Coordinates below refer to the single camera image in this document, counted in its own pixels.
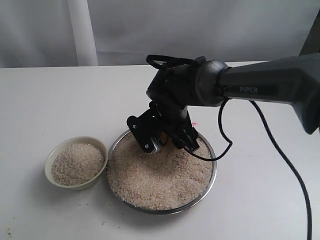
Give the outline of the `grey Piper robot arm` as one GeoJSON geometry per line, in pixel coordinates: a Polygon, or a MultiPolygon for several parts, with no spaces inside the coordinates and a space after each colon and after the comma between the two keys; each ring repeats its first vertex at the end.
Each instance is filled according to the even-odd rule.
{"type": "Polygon", "coordinates": [[[230,67],[218,60],[149,55],[157,73],[147,88],[149,110],[136,140],[147,153],[166,133],[178,148],[198,149],[189,106],[222,107],[240,99],[291,105],[306,133],[320,127],[320,56],[317,53],[230,67]]]}

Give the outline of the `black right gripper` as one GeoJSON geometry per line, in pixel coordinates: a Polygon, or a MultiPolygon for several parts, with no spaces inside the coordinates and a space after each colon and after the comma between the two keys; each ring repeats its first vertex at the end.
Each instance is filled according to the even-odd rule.
{"type": "Polygon", "coordinates": [[[200,105],[196,93],[199,67],[198,62],[191,62],[172,65],[168,71],[158,70],[146,92],[153,102],[161,126],[169,130],[173,144],[178,149],[187,148],[190,152],[199,148],[198,132],[188,114],[188,106],[200,105]]]}

